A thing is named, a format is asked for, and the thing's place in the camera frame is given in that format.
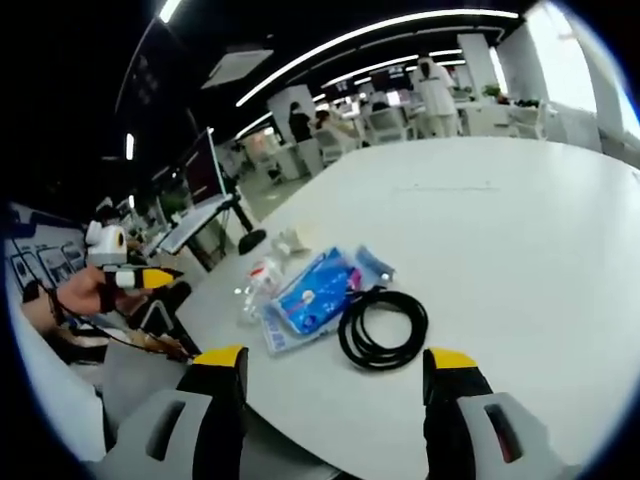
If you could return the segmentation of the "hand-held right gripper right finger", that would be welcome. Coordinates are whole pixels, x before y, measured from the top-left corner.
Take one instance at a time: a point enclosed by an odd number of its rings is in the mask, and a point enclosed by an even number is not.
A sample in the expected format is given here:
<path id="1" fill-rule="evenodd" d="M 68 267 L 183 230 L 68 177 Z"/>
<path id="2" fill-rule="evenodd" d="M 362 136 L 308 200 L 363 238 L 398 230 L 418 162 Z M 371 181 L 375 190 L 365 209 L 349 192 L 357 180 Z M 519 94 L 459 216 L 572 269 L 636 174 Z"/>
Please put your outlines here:
<path id="1" fill-rule="evenodd" d="M 545 425 L 513 396 L 496 393 L 464 353 L 423 353 L 429 479 L 554 479 Z"/>

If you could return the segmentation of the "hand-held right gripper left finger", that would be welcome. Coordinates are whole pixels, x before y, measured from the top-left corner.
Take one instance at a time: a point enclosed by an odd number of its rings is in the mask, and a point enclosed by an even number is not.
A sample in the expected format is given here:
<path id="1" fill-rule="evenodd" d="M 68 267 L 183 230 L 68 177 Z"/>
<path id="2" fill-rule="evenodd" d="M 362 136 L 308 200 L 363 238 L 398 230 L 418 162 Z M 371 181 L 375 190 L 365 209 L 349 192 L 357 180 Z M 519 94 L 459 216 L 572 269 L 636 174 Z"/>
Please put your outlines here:
<path id="1" fill-rule="evenodd" d="M 151 358 L 103 390 L 113 441 L 95 479 L 237 479 L 246 435 L 248 350 L 210 350 L 189 365 Z"/>

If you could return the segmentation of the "person's left hand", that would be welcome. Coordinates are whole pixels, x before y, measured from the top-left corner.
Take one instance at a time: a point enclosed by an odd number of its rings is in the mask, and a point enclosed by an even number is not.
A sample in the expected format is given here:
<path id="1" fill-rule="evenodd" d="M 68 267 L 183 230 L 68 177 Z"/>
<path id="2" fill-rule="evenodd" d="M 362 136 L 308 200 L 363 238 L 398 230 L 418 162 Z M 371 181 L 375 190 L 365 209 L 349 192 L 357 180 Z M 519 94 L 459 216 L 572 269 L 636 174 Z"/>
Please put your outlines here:
<path id="1" fill-rule="evenodd" d="M 78 315 L 108 313 L 118 308 L 134 308 L 151 293 L 149 289 L 123 290 L 109 286 L 105 272 L 88 266 L 56 289 L 61 306 Z"/>

